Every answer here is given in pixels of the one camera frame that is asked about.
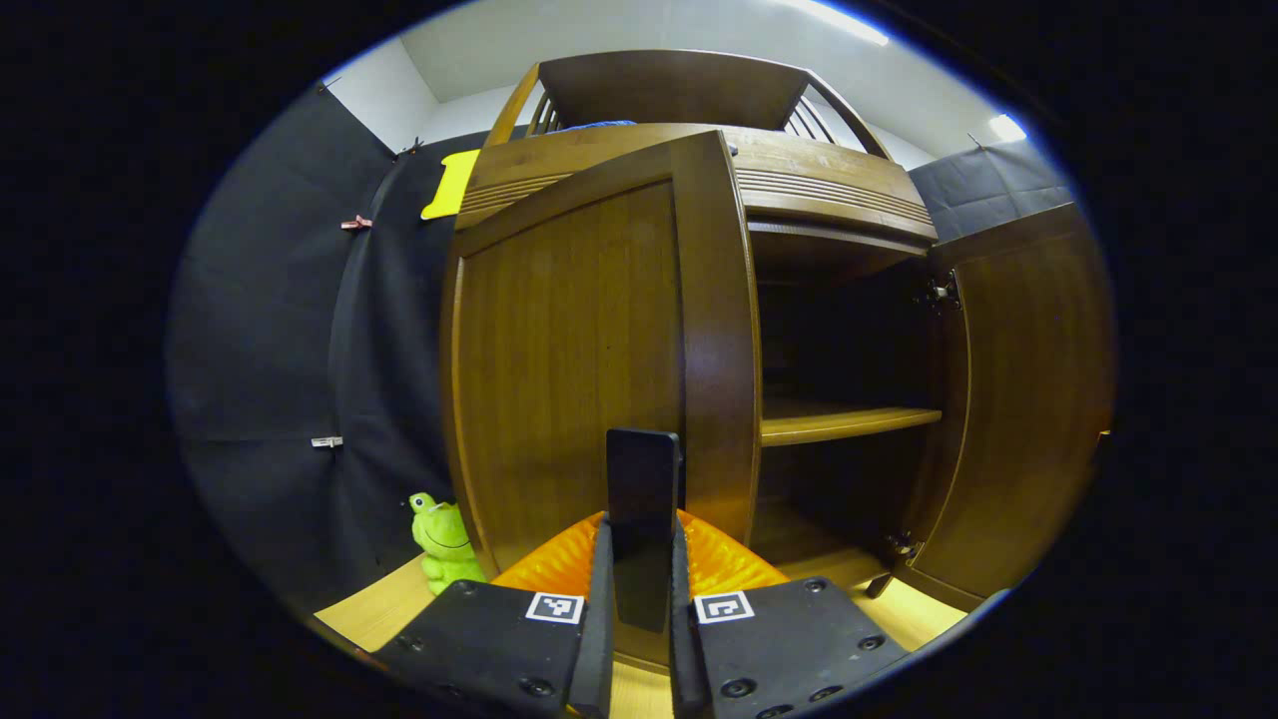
cabinet hinge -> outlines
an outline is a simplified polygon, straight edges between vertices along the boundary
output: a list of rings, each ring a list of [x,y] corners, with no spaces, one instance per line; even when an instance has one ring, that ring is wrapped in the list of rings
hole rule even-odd
[[[921,296],[915,296],[914,300],[919,304],[928,304],[941,313],[941,305],[950,303],[955,309],[962,309],[962,301],[958,300],[958,280],[955,278],[955,271],[950,269],[946,273],[946,284],[937,284],[934,277],[928,277],[928,287],[924,290]]]
[[[904,533],[897,533],[895,535],[887,535],[884,539],[887,540],[887,544],[891,548],[892,554],[905,558],[906,567],[914,566],[914,558],[919,556],[919,552],[923,549],[923,545],[927,544],[925,541],[914,541],[910,538],[909,530]]]

open cabinet door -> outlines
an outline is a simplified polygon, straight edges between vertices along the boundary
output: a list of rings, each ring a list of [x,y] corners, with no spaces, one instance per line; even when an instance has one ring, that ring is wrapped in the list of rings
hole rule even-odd
[[[1109,429],[1109,277],[1074,203],[929,252],[941,300],[943,419],[893,576],[964,610],[1028,576],[1068,521]]]
[[[677,433],[688,510],[745,535],[759,453],[754,291],[718,130],[579,171],[455,236],[446,441],[489,577],[607,508],[612,428]]]

orange soft gripper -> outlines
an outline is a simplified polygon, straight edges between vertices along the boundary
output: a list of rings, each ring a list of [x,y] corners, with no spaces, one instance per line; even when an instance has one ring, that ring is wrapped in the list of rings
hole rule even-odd
[[[579,595],[590,599],[594,536],[603,512],[555,535],[492,584],[525,591]],[[709,522],[679,511],[688,538],[688,576],[693,596],[769,587],[789,582],[780,570]]]

green plush toy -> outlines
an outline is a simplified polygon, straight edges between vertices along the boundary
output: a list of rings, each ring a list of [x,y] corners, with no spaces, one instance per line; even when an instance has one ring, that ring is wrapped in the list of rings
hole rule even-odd
[[[414,494],[408,503],[413,507],[413,540],[426,550],[422,570],[436,596],[458,580],[488,581],[475,562],[456,504],[436,503],[426,493]]]

white ceiling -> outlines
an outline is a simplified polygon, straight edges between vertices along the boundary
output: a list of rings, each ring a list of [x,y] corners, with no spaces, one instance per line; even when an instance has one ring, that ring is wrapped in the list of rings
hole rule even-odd
[[[475,0],[409,29],[404,47],[440,102],[505,87],[541,60],[633,49],[736,52],[814,70],[861,116],[937,157],[992,140],[999,114],[891,38],[860,40],[785,0]]]

